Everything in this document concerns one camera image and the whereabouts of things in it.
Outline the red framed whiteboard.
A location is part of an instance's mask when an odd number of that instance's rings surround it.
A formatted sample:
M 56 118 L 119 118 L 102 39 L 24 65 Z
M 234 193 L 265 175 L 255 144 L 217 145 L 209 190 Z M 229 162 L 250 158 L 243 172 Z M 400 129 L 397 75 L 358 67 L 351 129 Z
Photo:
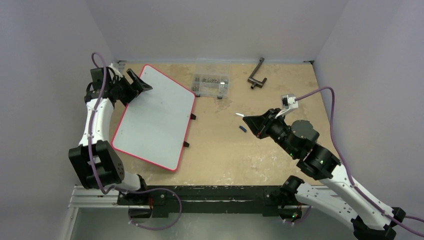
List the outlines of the red framed whiteboard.
M 149 64 L 142 68 L 140 78 L 152 89 L 125 107 L 111 145 L 118 152 L 174 172 L 182 157 L 196 96 Z

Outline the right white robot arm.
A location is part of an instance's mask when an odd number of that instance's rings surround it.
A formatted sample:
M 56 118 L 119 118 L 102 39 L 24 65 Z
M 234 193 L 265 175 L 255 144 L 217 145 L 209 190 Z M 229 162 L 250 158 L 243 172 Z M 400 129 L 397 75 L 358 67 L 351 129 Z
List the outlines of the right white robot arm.
M 262 115 L 242 119 L 258 138 L 270 137 L 308 177 L 319 181 L 336 196 L 319 193 L 310 184 L 291 175 L 283 184 L 280 196 L 288 204 L 296 200 L 333 217 L 347 226 L 358 240 L 393 240 L 394 227 L 406 213 L 400 207 L 390 207 L 378 200 L 356 181 L 350 182 L 345 166 L 327 148 L 317 143 L 319 133 L 307 120 L 285 123 L 278 108 Z

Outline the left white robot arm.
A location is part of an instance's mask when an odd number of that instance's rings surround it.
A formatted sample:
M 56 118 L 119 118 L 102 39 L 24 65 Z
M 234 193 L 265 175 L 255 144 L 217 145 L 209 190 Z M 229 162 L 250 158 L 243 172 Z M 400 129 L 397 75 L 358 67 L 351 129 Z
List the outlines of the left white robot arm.
M 129 193 L 138 205 L 146 203 L 149 191 L 138 174 L 125 171 L 123 162 L 110 143 L 110 123 L 116 102 L 127 106 L 141 93 L 152 90 L 132 69 L 126 76 L 111 65 L 90 71 L 92 81 L 87 85 L 84 102 L 87 110 L 84 132 L 77 147 L 68 151 L 68 158 L 85 189 L 115 189 Z

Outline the blue marker cap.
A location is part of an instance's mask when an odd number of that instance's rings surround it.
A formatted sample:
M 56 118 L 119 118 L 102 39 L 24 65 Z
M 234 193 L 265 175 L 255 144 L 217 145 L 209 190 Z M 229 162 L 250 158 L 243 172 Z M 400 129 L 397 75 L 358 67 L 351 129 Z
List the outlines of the blue marker cap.
M 244 133 L 246 133 L 247 132 L 247 130 L 243 127 L 243 126 L 239 126 L 239 128 L 244 132 Z

